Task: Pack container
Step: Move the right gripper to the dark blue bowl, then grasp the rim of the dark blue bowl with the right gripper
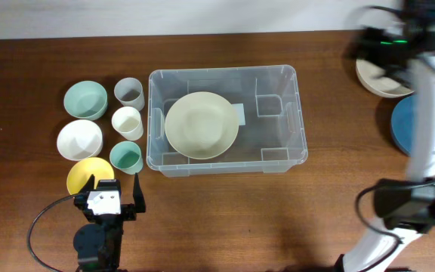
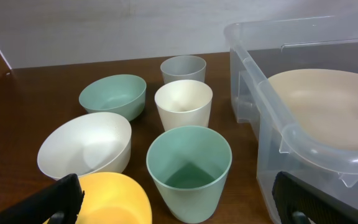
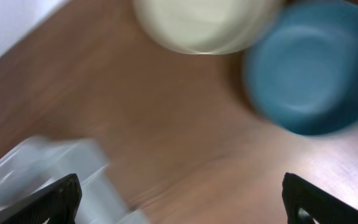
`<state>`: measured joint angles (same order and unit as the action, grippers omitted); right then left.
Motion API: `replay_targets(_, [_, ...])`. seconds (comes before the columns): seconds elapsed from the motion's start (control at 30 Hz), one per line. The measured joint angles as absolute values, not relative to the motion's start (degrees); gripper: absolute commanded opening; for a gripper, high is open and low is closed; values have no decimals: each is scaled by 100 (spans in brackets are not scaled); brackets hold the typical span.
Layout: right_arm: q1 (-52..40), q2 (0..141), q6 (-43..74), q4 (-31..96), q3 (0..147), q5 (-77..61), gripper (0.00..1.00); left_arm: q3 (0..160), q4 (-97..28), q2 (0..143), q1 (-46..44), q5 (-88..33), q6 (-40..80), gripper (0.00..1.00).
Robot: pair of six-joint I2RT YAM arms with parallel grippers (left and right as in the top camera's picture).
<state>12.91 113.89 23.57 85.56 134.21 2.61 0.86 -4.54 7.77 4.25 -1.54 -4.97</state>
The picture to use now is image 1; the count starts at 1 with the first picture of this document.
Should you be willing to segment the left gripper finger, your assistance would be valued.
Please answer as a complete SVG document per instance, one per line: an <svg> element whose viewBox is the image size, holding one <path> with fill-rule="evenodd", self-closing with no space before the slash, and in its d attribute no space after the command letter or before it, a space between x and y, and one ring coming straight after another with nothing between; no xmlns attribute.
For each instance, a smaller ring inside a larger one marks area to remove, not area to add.
<svg viewBox="0 0 435 272"><path fill-rule="evenodd" d="M138 173L134 175L134 188L133 188L133 199L135 205L136 213L145 213L146 212L146 203L143 195L143 191L140 187L140 180Z"/></svg>
<svg viewBox="0 0 435 272"><path fill-rule="evenodd" d="M85 185L81 188L81 193L86 193L94 189L95 176L90 175L89 179L86 181Z"/></svg>

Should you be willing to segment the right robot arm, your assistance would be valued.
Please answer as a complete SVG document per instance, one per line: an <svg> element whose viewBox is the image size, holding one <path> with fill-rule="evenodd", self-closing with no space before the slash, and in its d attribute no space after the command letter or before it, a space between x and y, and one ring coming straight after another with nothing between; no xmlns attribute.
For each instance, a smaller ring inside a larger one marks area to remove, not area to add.
<svg viewBox="0 0 435 272"><path fill-rule="evenodd" d="M407 245L435 227L435 1L404 0L394 11L402 29L367 26L347 49L362 85L413 97L412 148L406 179L369 187L375 218L334 265L336 271L389 271Z"/></svg>

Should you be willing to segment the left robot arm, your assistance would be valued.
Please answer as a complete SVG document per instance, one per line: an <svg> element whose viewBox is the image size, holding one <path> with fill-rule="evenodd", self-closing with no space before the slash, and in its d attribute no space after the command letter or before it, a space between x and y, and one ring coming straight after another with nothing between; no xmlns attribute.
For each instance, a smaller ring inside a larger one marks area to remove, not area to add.
<svg viewBox="0 0 435 272"><path fill-rule="evenodd" d="M73 238L78 271L118 271L123 225L147 210L138 175L134 175L133 203L121 203L121 184L117 179L96 181L91 175L73 204L88 223Z"/></svg>

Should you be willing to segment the beige bowl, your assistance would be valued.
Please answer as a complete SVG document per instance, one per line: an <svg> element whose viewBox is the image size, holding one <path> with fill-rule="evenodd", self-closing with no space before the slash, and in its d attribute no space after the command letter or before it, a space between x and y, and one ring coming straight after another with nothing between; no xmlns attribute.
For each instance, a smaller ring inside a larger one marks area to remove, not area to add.
<svg viewBox="0 0 435 272"><path fill-rule="evenodd" d="M365 60L356 60L356 75L362 86L371 93L384 98L405 97L413 93L397 81L383 77L384 70Z"/></svg>
<svg viewBox="0 0 435 272"><path fill-rule="evenodd" d="M213 159L226 152L239 133L239 117L224 97L198 91L177 100L165 117L165 136L180 154Z"/></svg>

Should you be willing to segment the blue bowl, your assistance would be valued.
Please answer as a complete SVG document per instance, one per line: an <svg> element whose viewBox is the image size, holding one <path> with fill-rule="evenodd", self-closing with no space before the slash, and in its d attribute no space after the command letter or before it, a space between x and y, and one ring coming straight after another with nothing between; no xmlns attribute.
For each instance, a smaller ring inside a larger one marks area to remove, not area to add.
<svg viewBox="0 0 435 272"><path fill-rule="evenodd" d="M406 156L412 151L412 136L415 121L415 96L403 98L394 108L390 120L393 142Z"/></svg>

